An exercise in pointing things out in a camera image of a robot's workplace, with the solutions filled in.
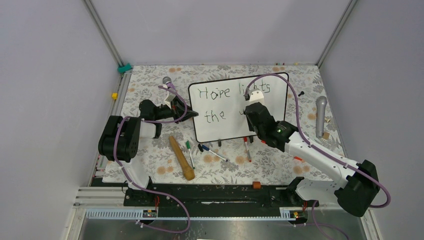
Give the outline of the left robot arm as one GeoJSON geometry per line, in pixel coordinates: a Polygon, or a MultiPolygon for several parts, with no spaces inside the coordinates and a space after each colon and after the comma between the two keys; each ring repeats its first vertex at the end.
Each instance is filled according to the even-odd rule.
{"type": "Polygon", "coordinates": [[[154,202],[155,192],[148,187],[150,176],[142,164],[134,159],[140,138],[158,139],[162,132],[161,120],[172,118],[172,123],[179,123],[197,117],[199,113],[178,97],[161,105],[145,99],[139,104],[139,111],[138,117],[111,115],[99,139],[98,152],[118,164],[128,187],[137,190],[136,199],[148,206],[154,202]]]}

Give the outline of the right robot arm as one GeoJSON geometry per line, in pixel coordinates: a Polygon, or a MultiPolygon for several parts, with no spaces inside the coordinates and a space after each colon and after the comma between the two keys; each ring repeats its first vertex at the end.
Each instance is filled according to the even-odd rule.
{"type": "Polygon", "coordinates": [[[294,157],[299,157],[322,173],[331,181],[312,181],[297,178],[287,191],[287,201],[299,206],[304,201],[338,204],[347,213],[362,217],[371,207],[380,191],[377,185],[376,166],[364,160],[359,163],[309,140],[301,135],[298,127],[287,121],[276,121],[266,106],[260,102],[250,104],[243,111],[248,127],[258,138],[271,148],[276,148],[294,157]]]}

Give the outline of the white whiteboard black frame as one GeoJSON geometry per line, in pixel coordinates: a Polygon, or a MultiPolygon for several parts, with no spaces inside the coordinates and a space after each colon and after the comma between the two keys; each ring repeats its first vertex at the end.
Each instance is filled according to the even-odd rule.
{"type": "MultiPolygon", "coordinates": [[[[285,119],[288,86],[281,78],[286,72],[263,77],[250,86],[264,95],[264,105],[277,121],[285,119]]],[[[243,114],[248,101],[247,85],[254,76],[192,83],[188,86],[190,106],[198,116],[193,118],[195,138],[200,143],[229,140],[255,135],[243,114]]]]}

